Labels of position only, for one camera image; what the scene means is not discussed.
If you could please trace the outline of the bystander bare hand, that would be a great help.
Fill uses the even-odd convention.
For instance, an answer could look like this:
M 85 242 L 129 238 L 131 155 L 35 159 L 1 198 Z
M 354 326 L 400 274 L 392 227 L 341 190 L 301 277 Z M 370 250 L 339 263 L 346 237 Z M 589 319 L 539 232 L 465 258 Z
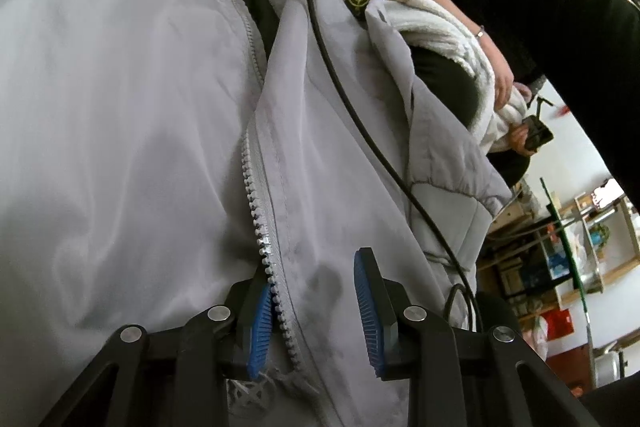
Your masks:
M 495 110 L 500 110 L 510 100 L 514 75 L 501 53 L 491 57 L 490 61 L 495 74 Z

